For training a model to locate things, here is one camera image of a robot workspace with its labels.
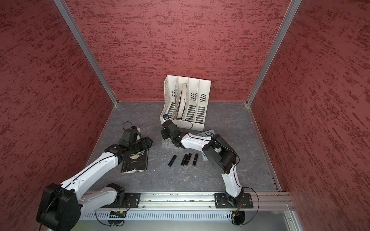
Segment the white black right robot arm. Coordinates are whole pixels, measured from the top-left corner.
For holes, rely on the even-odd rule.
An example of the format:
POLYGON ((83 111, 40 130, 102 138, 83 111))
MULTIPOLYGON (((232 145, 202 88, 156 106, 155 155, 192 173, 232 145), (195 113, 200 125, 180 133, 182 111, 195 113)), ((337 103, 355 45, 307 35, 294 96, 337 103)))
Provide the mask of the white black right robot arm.
POLYGON ((193 149, 206 155, 212 167, 222 175, 225 183, 225 197, 230 206, 241 203, 244 190, 237 175, 238 155, 235 150, 219 135, 201 137, 180 129, 166 120, 161 130, 163 139, 170 139, 179 148, 193 149))

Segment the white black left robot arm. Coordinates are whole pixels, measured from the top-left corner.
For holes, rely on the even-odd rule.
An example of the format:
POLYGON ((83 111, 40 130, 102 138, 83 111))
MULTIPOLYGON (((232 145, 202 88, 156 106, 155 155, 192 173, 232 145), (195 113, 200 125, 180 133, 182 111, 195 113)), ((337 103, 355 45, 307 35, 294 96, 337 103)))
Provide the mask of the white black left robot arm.
POLYGON ((126 129, 118 144, 106 148, 93 163, 60 184, 51 183, 42 194, 36 221, 53 231, 70 231, 86 214, 104 206, 127 204, 124 188, 111 183, 88 196, 84 194, 102 176, 130 155, 148 151, 153 141, 142 137, 138 127, 126 129))

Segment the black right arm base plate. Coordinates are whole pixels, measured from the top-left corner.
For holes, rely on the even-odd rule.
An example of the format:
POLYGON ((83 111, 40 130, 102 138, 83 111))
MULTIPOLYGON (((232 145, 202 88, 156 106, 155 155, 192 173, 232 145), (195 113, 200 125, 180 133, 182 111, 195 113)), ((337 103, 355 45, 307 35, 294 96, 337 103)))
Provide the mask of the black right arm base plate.
POLYGON ((243 193, 237 198, 229 196, 227 193, 214 193, 216 208, 254 208, 250 193, 243 193))

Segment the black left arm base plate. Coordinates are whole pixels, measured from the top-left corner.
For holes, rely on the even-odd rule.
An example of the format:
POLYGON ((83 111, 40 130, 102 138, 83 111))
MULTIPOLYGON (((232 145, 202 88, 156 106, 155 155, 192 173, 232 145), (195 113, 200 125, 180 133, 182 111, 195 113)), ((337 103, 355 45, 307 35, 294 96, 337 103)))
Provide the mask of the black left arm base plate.
POLYGON ((109 208, 138 208, 140 202, 140 193, 125 193, 123 202, 114 202, 108 205, 109 208))

